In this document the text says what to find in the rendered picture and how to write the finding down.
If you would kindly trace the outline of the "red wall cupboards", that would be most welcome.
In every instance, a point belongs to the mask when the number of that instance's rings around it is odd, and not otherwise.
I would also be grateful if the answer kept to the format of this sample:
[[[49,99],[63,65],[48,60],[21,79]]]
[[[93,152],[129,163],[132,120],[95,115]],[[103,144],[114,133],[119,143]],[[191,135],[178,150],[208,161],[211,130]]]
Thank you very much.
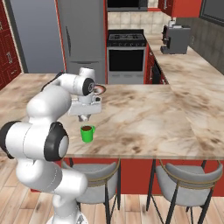
[[[172,18],[197,18],[202,0],[158,0],[157,7]]]

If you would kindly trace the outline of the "red panelled cupboard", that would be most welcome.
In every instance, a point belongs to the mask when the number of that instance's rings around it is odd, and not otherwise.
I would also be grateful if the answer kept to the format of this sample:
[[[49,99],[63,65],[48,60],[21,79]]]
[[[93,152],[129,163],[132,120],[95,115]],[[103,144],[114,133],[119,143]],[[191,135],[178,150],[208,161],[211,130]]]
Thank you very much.
[[[0,0],[0,90],[20,73],[21,67],[4,10],[3,0]]]

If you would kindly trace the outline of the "black microwave oven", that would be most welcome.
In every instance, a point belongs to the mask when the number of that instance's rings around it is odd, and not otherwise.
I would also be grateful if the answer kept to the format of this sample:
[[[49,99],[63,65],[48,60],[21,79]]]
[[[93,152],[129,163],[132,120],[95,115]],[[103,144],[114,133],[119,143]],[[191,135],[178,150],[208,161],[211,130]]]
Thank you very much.
[[[107,0],[108,11],[147,11],[148,0]]]

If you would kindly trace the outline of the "dark framed window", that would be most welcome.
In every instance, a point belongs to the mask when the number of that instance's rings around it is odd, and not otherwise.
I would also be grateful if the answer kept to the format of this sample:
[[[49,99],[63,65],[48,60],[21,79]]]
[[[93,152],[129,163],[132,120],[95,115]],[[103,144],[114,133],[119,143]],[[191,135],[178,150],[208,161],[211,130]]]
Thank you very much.
[[[199,17],[224,27],[224,0],[202,0]]]

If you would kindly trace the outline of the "grey coffee machine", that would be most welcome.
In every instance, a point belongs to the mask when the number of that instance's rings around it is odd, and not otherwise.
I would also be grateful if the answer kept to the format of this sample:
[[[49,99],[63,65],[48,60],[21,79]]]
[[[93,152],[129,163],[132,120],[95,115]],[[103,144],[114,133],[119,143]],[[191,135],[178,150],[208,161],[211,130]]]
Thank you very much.
[[[160,47],[162,54],[186,54],[190,41],[191,27],[189,25],[176,24],[170,20],[163,29],[163,45]]]

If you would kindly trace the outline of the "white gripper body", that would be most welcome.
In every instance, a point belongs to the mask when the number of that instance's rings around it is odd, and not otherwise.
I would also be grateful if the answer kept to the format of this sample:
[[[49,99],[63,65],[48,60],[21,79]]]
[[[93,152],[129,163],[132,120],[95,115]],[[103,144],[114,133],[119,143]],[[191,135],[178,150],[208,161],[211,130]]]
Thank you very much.
[[[72,105],[68,110],[70,116],[92,115],[102,112],[102,104],[94,101],[91,104],[82,104],[79,101],[72,100]]]

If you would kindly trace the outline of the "red base cupboards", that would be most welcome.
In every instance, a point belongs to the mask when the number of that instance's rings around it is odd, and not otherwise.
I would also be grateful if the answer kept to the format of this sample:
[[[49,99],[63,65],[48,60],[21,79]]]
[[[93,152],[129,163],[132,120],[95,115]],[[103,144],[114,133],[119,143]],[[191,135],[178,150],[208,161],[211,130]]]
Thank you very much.
[[[158,61],[151,50],[150,45],[146,46],[145,50],[145,68],[144,68],[144,84],[162,84],[168,85],[164,72],[162,71]]]

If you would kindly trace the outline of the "black and silver oven range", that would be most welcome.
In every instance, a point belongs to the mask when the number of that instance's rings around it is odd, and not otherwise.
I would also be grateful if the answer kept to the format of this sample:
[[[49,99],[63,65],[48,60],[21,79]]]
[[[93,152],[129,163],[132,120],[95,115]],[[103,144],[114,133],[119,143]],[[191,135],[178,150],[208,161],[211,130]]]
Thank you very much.
[[[143,29],[108,31],[108,84],[144,83],[146,44]]]

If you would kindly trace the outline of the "grey padded bar stool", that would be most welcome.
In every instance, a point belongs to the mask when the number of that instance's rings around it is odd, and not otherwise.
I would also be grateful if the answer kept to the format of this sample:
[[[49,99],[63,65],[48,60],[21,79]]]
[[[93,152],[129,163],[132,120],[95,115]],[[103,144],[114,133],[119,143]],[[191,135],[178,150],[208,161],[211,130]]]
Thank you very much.
[[[159,165],[156,165],[156,160],[153,159],[146,210],[149,210],[150,202],[153,201],[162,224],[170,224],[174,207],[185,207],[187,212],[191,212],[191,224],[193,224],[193,208],[201,207],[202,211],[198,224],[203,224],[215,185],[221,179],[223,173],[223,164],[220,161],[217,161],[218,165],[215,171],[205,173],[206,162],[204,160],[201,165],[174,165],[171,163],[163,164],[162,160],[159,160]],[[170,202],[166,220],[163,220],[157,203],[152,196],[154,176],[157,176],[162,195]]]
[[[78,207],[81,204],[103,204],[105,206],[106,224],[111,224],[111,216],[115,205],[121,205],[121,159],[112,164],[70,164],[61,163],[63,168],[81,172],[88,180],[87,190],[77,198]]]

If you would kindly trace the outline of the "grey fridge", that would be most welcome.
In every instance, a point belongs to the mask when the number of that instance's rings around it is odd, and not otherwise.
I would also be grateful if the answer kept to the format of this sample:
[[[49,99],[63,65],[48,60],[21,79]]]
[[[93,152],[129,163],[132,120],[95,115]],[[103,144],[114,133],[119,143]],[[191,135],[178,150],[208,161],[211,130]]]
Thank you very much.
[[[95,82],[105,84],[103,0],[58,0],[58,7],[66,71],[78,74],[81,67],[92,68]]]

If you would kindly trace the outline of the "green cup of hot chocolate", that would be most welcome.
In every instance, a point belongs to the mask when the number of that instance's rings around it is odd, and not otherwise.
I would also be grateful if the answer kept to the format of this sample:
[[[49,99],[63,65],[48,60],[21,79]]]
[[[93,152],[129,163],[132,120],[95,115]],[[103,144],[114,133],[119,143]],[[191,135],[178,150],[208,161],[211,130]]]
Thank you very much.
[[[80,128],[80,134],[84,143],[90,143],[93,141],[95,133],[95,126],[85,125]]]

